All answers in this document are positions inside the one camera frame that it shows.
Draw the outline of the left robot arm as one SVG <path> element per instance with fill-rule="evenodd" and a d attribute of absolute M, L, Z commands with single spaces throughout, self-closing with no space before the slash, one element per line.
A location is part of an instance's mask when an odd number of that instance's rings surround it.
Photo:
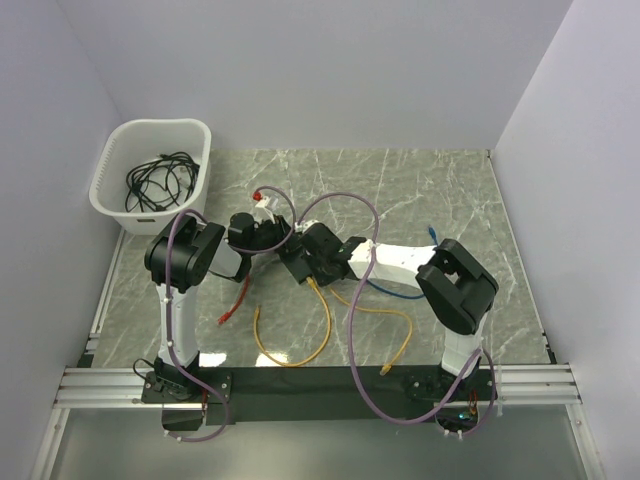
<path fill-rule="evenodd" d="M 195 335 L 199 285 L 209 274 L 242 283 L 252 257 L 278 250 L 291 236 L 283 216 L 257 222 L 246 212 L 228 227 L 206 222 L 192 209 L 178 213 L 148 246 L 144 266 L 161 302 L 161 344 L 153 368 L 176 400 L 194 399 L 201 388 Z"/>

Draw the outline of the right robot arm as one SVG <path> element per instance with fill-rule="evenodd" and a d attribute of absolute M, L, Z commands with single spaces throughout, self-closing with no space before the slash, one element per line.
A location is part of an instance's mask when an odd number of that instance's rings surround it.
<path fill-rule="evenodd" d="M 296 234 L 302 259 L 323 286 L 343 279 L 378 280 L 420 290 L 445 329 L 441 390 L 452 399 L 473 390 L 482 332 L 499 287 L 461 243 L 445 239 L 436 246 L 410 247 L 364 237 L 342 241 L 317 221 L 297 227 Z"/>

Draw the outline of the black network switch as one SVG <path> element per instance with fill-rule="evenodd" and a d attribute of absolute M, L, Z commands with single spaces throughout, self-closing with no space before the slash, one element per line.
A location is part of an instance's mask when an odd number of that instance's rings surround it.
<path fill-rule="evenodd" d="M 303 284 L 308 278 L 313 277 L 313 270 L 310 267 L 303 248 L 295 250 L 283 249 L 279 253 L 280 261 L 298 284 Z"/>

